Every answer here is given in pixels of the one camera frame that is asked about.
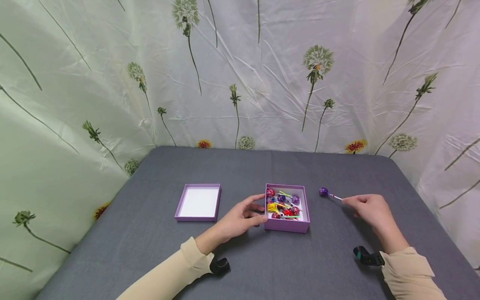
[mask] hand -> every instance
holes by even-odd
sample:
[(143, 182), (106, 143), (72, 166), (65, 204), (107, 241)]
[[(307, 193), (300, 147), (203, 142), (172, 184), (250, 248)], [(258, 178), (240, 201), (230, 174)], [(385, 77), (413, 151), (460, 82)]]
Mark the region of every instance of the hand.
[(220, 221), (195, 239), (200, 252), (207, 255), (221, 243), (239, 236), (252, 226), (265, 223), (268, 219), (266, 215), (252, 211), (265, 210), (263, 206), (253, 203), (264, 198), (265, 194), (252, 195), (237, 203)]
[(385, 252), (392, 254), (409, 247), (407, 240), (396, 225), (387, 202), (381, 195), (369, 194), (344, 198), (343, 203), (353, 207), (355, 217), (361, 216), (373, 227)]

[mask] box filled with lollipops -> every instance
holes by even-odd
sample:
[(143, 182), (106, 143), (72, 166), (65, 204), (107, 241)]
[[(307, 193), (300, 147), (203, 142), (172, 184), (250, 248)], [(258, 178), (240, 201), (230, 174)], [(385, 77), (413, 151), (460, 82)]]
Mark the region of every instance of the box filled with lollipops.
[(271, 184), (265, 188), (265, 229), (305, 233), (310, 226), (307, 196), (301, 185)]

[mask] left hand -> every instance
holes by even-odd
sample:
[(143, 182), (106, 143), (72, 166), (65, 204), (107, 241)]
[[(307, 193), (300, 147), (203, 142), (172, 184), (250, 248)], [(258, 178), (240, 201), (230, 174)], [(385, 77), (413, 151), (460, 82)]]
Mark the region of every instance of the left hand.
[(207, 255), (219, 244), (245, 233), (252, 226), (265, 223), (268, 219), (266, 215), (252, 211), (265, 210), (263, 206), (253, 203), (264, 198), (265, 194), (252, 195), (237, 203), (218, 223), (195, 239), (200, 252)]

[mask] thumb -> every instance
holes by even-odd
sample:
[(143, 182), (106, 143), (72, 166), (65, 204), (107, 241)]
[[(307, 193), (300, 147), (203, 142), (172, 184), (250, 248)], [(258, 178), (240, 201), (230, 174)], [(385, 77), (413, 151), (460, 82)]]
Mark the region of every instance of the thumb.
[(342, 202), (350, 207), (355, 208), (357, 211), (360, 209), (360, 206), (364, 204), (362, 201), (360, 201), (358, 196), (343, 198)]
[(258, 226), (262, 223), (265, 223), (267, 219), (268, 219), (267, 215), (258, 215), (258, 216), (245, 219), (245, 222), (247, 222), (248, 227), (250, 228), (252, 226)]

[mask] gray tablecloth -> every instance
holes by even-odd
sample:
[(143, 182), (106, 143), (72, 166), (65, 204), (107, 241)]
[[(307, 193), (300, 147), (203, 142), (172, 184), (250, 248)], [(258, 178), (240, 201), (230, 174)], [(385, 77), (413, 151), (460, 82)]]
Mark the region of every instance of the gray tablecloth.
[(382, 194), (446, 297), (480, 299), (480, 278), (388, 158), (174, 147), (149, 154), (37, 299), (115, 299), (211, 226), (174, 219), (185, 183), (221, 184), (219, 218), (266, 183), (304, 185), (311, 225), (306, 234), (260, 226), (221, 245), (216, 255), (231, 271), (203, 276), (178, 299), (392, 299), (381, 270), (358, 264), (352, 252), (379, 250), (377, 238), (348, 208), (320, 198), (322, 186), (340, 197)]

